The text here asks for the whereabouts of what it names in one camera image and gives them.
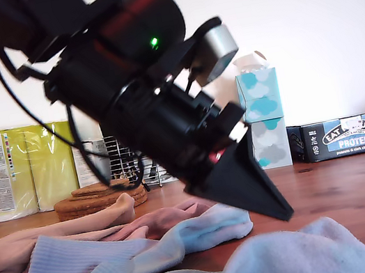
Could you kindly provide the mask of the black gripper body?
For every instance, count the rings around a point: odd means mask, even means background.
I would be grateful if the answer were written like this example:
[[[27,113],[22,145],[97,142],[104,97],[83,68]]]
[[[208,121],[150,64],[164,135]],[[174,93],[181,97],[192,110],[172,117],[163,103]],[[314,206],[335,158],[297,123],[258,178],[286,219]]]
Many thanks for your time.
[[[104,92],[109,129],[181,180],[188,194],[260,181],[244,113],[220,108],[206,93],[151,87],[142,81]]]

